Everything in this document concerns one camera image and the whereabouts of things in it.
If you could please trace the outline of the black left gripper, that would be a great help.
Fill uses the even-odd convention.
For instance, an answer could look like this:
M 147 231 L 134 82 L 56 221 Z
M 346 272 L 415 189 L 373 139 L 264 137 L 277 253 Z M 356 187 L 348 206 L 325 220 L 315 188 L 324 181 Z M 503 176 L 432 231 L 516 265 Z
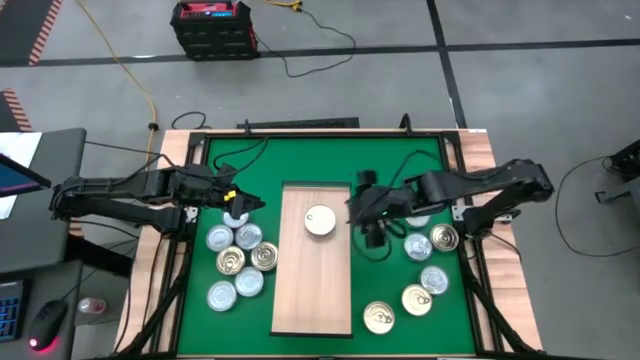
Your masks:
M 227 163 L 217 173 L 209 170 L 205 175 L 208 187 L 202 204 L 210 208 L 243 210 L 245 213 L 264 208 L 265 203 L 259 196 L 244 193 L 233 183 L 237 172 Z

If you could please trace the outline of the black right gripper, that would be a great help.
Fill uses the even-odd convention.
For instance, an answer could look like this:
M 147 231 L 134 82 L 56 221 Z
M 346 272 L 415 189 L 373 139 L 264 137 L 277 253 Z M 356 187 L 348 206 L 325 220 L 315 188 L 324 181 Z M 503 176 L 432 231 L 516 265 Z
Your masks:
M 380 248 L 386 243 L 384 222 L 411 215 L 415 201 L 410 187 L 381 186 L 374 170 L 359 171 L 355 193 L 347 200 L 348 222 L 360 230 L 368 249 Z

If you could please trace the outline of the green label seafood can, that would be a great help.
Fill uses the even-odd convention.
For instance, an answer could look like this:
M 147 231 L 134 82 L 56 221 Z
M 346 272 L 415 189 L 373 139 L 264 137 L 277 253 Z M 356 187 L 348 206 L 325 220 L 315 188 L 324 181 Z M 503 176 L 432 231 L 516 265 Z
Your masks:
M 230 310 L 237 300 L 235 286 L 229 281 L 214 283 L 207 293 L 208 306 L 216 312 Z
M 233 242 L 234 232 L 224 224 L 212 226 L 206 235 L 206 245 L 213 252 L 221 252 L 230 247 Z

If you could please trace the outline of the blue label seafood can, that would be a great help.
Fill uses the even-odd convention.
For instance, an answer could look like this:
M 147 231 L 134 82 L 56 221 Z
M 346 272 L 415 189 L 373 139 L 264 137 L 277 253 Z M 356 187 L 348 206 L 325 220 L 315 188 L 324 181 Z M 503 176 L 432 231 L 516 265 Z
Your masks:
M 234 284 L 239 295 L 255 297 L 263 289 L 264 276 L 254 267 L 245 267 L 235 276 Z

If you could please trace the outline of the green table mat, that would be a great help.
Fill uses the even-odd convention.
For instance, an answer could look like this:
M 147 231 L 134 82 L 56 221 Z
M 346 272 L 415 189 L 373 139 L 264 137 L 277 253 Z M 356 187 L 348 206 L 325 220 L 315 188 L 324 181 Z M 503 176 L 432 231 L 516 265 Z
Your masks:
M 339 182 L 355 185 L 357 172 L 372 169 L 378 175 L 379 184 L 399 184 L 406 178 L 431 170 L 441 170 L 444 167 L 440 147 L 420 149 L 410 146 L 403 149 L 393 142 L 380 140 L 357 143 L 338 140 L 335 145 L 321 140 L 308 143 L 277 140 L 275 151 L 267 154 L 265 151 L 268 144 L 269 141 L 267 145 L 262 146 L 254 139 L 214 139 L 210 145 L 209 159 L 219 164 L 228 163 L 241 168 L 241 173 L 234 179 L 235 184 L 240 189 L 259 196 L 266 204 L 264 208 L 251 212 L 249 219 L 261 228 L 265 239 L 272 243 L 276 243 L 279 237 L 282 187 L 285 183 Z M 210 287 L 226 277 L 216 269 L 216 255 L 208 249 L 206 235 L 212 226 L 220 225 L 222 222 L 220 210 L 203 210 L 199 217 L 192 251 L 186 296 L 203 301 L 204 308 L 208 311 L 213 311 L 207 304 Z M 362 302 L 364 309 L 373 301 L 389 304 L 395 314 L 395 323 L 390 332 L 396 334 L 403 347 L 416 349 L 440 343 L 437 335 L 424 332 L 413 321 L 447 320 L 445 317 L 435 316 L 434 313 L 437 308 L 454 303 L 446 295 L 456 280 L 462 281 L 458 254 L 435 252 L 429 258 L 429 263 L 442 268 L 448 275 L 449 287 L 443 295 L 435 298 L 432 309 L 426 315 L 416 317 L 407 313 L 402 306 L 401 294 L 408 285 L 418 282 L 423 264 L 407 257 L 400 238 L 392 240 L 391 250 L 366 249 L 360 234 L 354 236 L 354 241 L 351 257 L 352 302 Z M 255 331 L 244 328 L 240 321 L 231 321 L 226 316 L 238 305 L 265 294 L 268 288 L 273 290 L 272 323 L 275 280 L 275 273 L 266 274 L 264 288 L 258 296 L 239 298 L 227 312 L 214 311 L 223 317 L 205 326 L 205 344 L 213 345 L 220 340 L 229 339 L 233 346 L 240 347 L 254 337 Z

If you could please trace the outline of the black flat bar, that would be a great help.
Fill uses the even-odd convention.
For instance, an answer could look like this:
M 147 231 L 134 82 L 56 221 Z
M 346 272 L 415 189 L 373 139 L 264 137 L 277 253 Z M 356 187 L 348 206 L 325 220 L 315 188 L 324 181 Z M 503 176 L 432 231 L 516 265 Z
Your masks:
M 250 122 L 248 119 L 244 123 L 236 125 L 237 129 L 307 129 L 307 128 L 359 128 L 358 117 L 326 118 L 311 120 L 289 120 L 273 122 Z

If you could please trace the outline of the red black power station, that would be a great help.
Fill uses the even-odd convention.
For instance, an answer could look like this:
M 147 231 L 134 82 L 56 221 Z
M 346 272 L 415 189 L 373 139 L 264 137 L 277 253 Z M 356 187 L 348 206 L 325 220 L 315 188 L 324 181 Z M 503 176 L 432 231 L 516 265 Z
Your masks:
M 170 25 L 193 61 L 259 57 L 251 8 L 241 0 L 180 0 Z

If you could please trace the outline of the plastic bottle red label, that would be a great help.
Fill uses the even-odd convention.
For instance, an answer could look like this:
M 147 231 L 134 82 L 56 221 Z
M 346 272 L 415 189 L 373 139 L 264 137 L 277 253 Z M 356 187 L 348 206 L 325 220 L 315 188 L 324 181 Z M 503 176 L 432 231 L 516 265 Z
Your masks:
M 103 299 L 85 297 L 78 302 L 77 309 L 83 314 L 97 315 L 106 311 L 107 303 Z

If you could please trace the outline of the grey desk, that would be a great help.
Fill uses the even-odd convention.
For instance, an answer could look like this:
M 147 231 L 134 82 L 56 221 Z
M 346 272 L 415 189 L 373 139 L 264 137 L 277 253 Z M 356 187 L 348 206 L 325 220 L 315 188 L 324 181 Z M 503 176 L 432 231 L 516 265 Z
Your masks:
M 30 169 L 53 185 L 77 176 L 86 135 L 83 128 L 45 132 Z M 52 218 L 51 197 L 50 190 L 22 194 L 10 216 L 0 220 L 0 273 L 50 266 L 64 260 L 69 225 Z

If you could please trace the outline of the black computer mouse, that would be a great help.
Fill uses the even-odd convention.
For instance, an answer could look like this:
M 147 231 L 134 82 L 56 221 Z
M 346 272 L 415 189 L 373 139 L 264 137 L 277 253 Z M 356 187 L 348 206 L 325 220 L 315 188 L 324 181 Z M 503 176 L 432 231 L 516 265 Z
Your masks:
M 55 342 L 68 306 L 64 300 L 51 300 L 37 312 L 28 329 L 28 345 L 32 351 L 42 352 Z

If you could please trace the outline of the white paper sheet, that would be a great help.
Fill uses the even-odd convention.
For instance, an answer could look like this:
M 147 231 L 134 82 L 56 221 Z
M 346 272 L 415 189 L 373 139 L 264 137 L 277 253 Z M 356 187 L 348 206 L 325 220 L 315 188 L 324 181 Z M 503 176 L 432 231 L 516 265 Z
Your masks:
M 41 132 L 0 133 L 0 154 L 29 168 L 41 137 Z M 17 195 L 3 196 L 0 194 L 0 220 L 5 220 L 10 217 L 17 198 Z

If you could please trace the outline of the black equipment stand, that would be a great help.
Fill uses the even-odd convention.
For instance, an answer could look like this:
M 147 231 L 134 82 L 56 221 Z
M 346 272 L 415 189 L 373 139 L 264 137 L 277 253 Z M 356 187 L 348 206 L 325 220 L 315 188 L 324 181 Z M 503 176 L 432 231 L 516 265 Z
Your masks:
M 608 159 L 611 162 L 610 169 L 620 175 L 624 182 L 608 190 L 595 192 L 597 201 L 603 204 L 618 198 L 630 197 L 640 210 L 640 139 Z

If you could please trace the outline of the orange striped floor mat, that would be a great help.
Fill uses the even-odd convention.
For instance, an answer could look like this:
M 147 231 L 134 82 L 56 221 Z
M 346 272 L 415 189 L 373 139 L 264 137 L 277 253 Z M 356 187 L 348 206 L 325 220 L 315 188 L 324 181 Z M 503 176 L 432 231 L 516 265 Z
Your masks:
M 64 0 L 0 0 L 0 67 L 39 63 Z
M 0 90 L 0 132 L 33 132 L 34 129 L 13 89 Z

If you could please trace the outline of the black keyboard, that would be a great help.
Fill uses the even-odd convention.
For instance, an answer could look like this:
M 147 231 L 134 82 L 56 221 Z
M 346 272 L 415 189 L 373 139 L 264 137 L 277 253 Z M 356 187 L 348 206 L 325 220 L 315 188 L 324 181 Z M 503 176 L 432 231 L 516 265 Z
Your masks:
M 0 283 L 0 342 L 20 337 L 24 296 L 23 280 Z

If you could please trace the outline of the black table frame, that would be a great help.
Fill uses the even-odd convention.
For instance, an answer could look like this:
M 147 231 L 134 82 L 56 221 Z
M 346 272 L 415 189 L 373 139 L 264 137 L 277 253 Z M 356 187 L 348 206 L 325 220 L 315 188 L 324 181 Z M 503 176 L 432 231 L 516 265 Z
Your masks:
M 451 166 L 461 165 L 467 170 L 483 170 L 496 164 L 489 136 L 483 129 L 463 130 L 420 130 L 408 135 L 399 129 L 267 129 L 257 131 L 257 136 L 266 136 L 269 144 L 267 154 L 276 149 L 277 140 L 288 143 L 308 143 L 321 140 L 335 145 L 338 140 L 364 142 L 380 140 L 393 142 L 403 149 L 415 146 L 420 149 L 444 146 Z M 483 249 L 473 257 L 472 265 L 483 265 L 486 269 L 486 287 L 509 325 L 523 341 L 535 349 L 542 347 L 533 308 L 527 290 L 522 265 L 513 248 L 515 236 L 510 226 L 497 224 L 493 236 L 484 240 Z M 140 332 L 143 321 L 156 308 L 161 291 L 161 282 L 166 273 L 169 257 L 174 264 L 183 262 L 184 246 L 172 248 L 160 238 L 157 231 L 145 227 L 141 232 L 140 245 L 132 270 L 131 295 L 125 300 L 120 319 L 117 343 L 125 348 Z M 447 297 L 453 305 L 444 305 L 435 311 L 435 316 L 445 317 L 445 322 L 415 319 L 426 333 L 440 338 L 440 343 L 410 349 L 401 346 L 394 332 L 384 336 L 369 333 L 362 322 L 364 305 L 354 300 L 352 314 L 355 318 L 353 336 L 347 338 L 286 337 L 272 336 L 271 328 L 272 295 L 268 288 L 265 294 L 254 300 L 238 305 L 227 319 L 240 321 L 244 328 L 255 331 L 255 336 L 246 344 L 235 347 L 229 339 L 213 345 L 204 342 L 204 328 L 207 324 L 222 319 L 222 314 L 208 311 L 203 301 L 193 297 L 177 298 L 167 310 L 159 327 L 158 349 L 167 352 L 176 348 L 181 358 L 241 358 L 241 357 L 285 357 L 285 358 L 383 358 L 383 357 L 434 357 L 436 355 L 468 356 L 475 352 L 478 343 L 473 340 L 471 322 L 478 322 L 481 346 L 487 350 L 505 347 L 506 340 L 495 340 L 494 325 L 479 301 L 469 303 L 463 293 L 461 280 L 456 280 Z

